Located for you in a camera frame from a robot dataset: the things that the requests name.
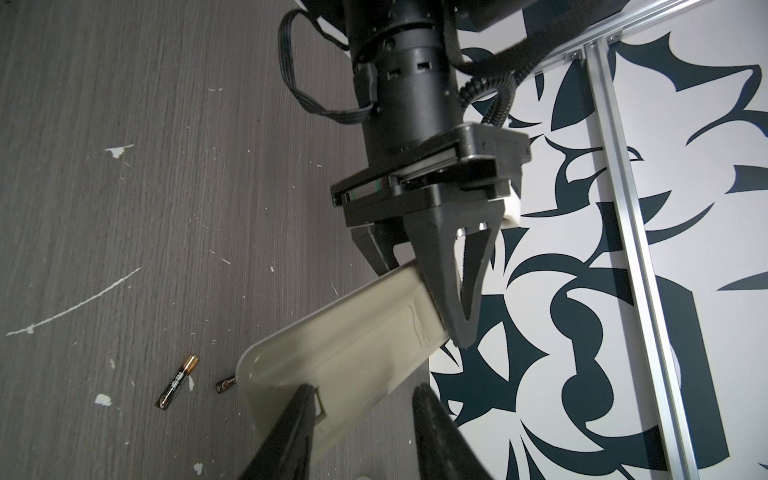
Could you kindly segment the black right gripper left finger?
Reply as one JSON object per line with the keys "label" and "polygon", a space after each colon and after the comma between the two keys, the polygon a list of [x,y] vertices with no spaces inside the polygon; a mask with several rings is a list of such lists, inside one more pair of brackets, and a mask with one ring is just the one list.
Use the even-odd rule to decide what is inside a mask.
{"label": "black right gripper left finger", "polygon": [[240,480],[309,477],[316,422],[314,398],[311,385],[302,384],[297,389]]}

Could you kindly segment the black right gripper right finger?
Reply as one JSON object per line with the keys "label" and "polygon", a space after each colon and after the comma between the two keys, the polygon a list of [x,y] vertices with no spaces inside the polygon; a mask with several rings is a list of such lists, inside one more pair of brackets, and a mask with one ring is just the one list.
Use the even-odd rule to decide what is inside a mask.
{"label": "black right gripper right finger", "polygon": [[428,383],[413,393],[412,407],[421,479],[490,479]]}

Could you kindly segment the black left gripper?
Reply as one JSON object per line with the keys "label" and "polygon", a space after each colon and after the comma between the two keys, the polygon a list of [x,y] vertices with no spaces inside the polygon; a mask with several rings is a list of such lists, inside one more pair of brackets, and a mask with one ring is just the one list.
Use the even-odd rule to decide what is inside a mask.
{"label": "black left gripper", "polygon": [[331,197],[377,275],[416,258],[450,338],[468,348],[504,217],[494,200],[522,195],[530,160],[527,134],[464,123],[334,184]]}

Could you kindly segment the gold black AA battery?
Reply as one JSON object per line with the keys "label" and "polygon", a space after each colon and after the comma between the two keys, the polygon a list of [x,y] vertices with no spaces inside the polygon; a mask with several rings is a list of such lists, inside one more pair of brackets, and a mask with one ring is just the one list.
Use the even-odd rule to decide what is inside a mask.
{"label": "gold black AA battery", "polygon": [[190,355],[179,367],[173,378],[163,390],[162,394],[157,399],[155,406],[161,410],[166,410],[173,398],[177,394],[181,384],[188,377],[188,375],[194,370],[199,358],[196,355]]}

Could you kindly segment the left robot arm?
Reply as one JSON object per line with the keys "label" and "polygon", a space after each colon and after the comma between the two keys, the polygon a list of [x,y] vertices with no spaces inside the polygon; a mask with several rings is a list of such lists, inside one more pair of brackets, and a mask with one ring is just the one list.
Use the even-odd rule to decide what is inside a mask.
{"label": "left robot arm", "polygon": [[[482,282],[510,200],[522,195],[531,158],[526,134],[504,128],[519,85],[557,47],[622,8],[568,1],[520,42],[466,60],[457,31],[483,31],[523,1],[314,1],[278,30],[282,79],[301,107],[363,130],[367,167],[331,189],[353,240],[378,275],[409,243],[453,343],[477,338]],[[340,31],[358,105],[330,110],[296,81],[292,25]]]}

